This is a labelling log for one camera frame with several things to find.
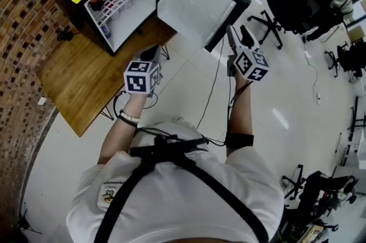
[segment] bracelet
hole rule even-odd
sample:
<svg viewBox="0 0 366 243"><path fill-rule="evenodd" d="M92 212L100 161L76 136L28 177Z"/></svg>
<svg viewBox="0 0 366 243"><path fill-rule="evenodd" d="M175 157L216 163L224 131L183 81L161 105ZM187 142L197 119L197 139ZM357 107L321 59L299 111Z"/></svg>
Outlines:
<svg viewBox="0 0 366 243"><path fill-rule="evenodd" d="M132 127L137 128L137 123L134 123L134 122L132 122L132 121L129 121L128 119L126 119L126 118L125 118L125 117L123 117L122 115L118 115L118 119L120 119L120 120L124 121L124 123L126 123L126 124L128 124L128 125L130 125L130 126L132 126Z"/></svg>
<svg viewBox="0 0 366 243"><path fill-rule="evenodd" d="M136 118L136 117L132 117L130 115L127 115L123 110L120 111L120 115L122 117L124 117L125 119L133 122L133 123L139 123L140 122L140 119L139 118Z"/></svg>

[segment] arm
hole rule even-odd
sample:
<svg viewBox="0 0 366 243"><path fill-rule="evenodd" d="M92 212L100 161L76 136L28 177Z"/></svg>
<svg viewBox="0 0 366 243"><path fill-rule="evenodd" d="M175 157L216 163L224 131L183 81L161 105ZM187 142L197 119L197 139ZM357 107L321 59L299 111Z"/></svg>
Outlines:
<svg viewBox="0 0 366 243"><path fill-rule="evenodd" d="M146 94L133 94L127 102L124 112L132 117L141 116ZM109 130L99 155L98 164L106 164L116 152L128 152L135 133L135 128L117 118Z"/></svg>
<svg viewBox="0 0 366 243"><path fill-rule="evenodd" d="M235 74L235 92L248 83L239 73ZM252 128L252 108L250 104L250 86L248 86L238 97L231 111L229 128L231 133L253 134ZM226 147L228 157L235 150Z"/></svg>

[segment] desk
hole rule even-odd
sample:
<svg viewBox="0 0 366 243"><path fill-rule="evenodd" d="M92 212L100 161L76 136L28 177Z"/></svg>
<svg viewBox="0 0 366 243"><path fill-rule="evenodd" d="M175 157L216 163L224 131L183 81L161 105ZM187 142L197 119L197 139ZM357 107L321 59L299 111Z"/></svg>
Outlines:
<svg viewBox="0 0 366 243"><path fill-rule="evenodd" d="M175 31L158 18L133 35L114 57L82 34L61 43L37 71L47 94L80 137L124 85L133 56L150 45L164 45Z"/></svg>

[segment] person sitting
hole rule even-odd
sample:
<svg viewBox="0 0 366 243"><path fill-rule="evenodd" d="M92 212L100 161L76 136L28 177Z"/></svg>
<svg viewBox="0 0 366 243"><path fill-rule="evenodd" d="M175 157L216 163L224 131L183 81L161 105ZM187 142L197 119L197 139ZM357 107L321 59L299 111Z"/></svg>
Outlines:
<svg viewBox="0 0 366 243"><path fill-rule="evenodd" d="M336 25L339 25L346 19L352 18L353 4L357 0L332 0L331 6L319 14L317 19L318 28L308 36L303 36L303 42L313 41L321 35L330 31Z"/></svg>

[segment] shoulder strap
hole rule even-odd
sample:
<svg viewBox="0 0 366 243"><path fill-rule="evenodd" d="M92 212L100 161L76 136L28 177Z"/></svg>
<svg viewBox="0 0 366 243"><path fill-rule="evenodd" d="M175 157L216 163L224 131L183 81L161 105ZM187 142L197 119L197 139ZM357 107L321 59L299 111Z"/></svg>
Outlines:
<svg viewBox="0 0 366 243"><path fill-rule="evenodd" d="M172 158L172 162L177 166L182 167L186 171L192 173L197 178L201 179L202 182L206 183L223 200L225 200L226 203L230 205L239 214L239 216L252 228L259 243L269 242L268 233L261 221L224 185L218 182L206 171L196 166L196 163L187 158L184 154L175 156L174 158ZM144 162L142 160L140 166L132 172L132 175L120 187L104 215L104 218L94 239L94 243L108 242L108 239L110 237L110 234L112 233L114 225L116 224L118 216L120 215L122 208L124 207L132 190L144 176L154 170L155 164L156 162Z"/></svg>
<svg viewBox="0 0 366 243"><path fill-rule="evenodd" d="M206 171L199 168L196 163L186 156L179 160L173 161L176 165L181 166L183 169L195 175L206 183L213 191L215 191L223 200L230 205L238 215L250 226L256 235L259 243L268 243L269 237L262 222L256 217L256 215L245 206L233 193L231 193L224 185L218 182Z"/></svg>
<svg viewBox="0 0 366 243"><path fill-rule="evenodd" d="M342 5L340 7L338 7L338 11L340 12L342 10L342 8L346 5L346 3L348 2L348 0L345 0Z"/></svg>
<svg viewBox="0 0 366 243"><path fill-rule="evenodd" d="M132 175L122 184L116 196L110 203L101 225L97 231L94 243L107 243L116 224L118 216L121 214L122 208L124 207L128 197L130 196L132 190L135 188L137 183L154 170L154 165L152 167L142 166L141 164L138 168L133 170Z"/></svg>

